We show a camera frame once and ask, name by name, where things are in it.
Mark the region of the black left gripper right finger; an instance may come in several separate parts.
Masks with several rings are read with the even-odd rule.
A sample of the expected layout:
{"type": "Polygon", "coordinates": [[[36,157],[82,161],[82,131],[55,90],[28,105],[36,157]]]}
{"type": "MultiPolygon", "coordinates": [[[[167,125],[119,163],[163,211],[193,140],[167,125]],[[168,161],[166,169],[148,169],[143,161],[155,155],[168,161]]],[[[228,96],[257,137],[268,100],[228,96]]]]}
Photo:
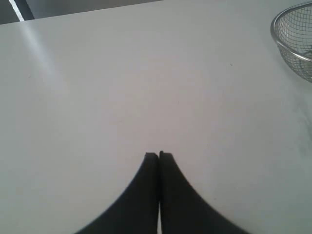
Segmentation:
{"type": "Polygon", "coordinates": [[[160,217],[164,234],[245,234],[213,209],[189,184],[173,155],[159,154],[160,217]]]}

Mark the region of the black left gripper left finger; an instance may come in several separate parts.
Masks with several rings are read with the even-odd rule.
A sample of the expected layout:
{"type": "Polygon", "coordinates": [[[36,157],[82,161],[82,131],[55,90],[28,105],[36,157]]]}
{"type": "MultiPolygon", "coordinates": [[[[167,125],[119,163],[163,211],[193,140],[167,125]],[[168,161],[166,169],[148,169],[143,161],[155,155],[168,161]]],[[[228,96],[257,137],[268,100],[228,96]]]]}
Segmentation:
{"type": "Polygon", "coordinates": [[[159,161],[146,153],[131,183],[99,217],[79,234],[156,234],[160,197],[159,161]]]}

